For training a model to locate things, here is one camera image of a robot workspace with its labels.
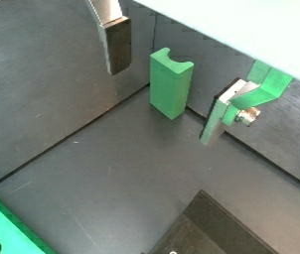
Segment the gripper silver green-bracketed right finger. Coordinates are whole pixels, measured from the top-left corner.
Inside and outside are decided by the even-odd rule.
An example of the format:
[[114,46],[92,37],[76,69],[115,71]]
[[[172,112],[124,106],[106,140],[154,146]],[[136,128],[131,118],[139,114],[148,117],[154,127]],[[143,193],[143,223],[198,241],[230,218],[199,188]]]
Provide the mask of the gripper silver green-bracketed right finger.
[[257,106],[278,99],[292,80],[289,74],[254,61],[246,80],[237,78],[215,96],[201,142],[211,145],[234,122],[249,126],[259,115]]

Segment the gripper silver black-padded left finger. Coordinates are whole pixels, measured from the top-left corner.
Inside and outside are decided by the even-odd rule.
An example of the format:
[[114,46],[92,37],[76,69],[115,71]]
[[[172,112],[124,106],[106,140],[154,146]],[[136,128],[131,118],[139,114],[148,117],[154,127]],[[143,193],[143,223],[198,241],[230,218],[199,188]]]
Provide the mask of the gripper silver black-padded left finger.
[[131,20],[123,15],[118,0],[84,1],[96,23],[107,72],[115,75],[131,64]]

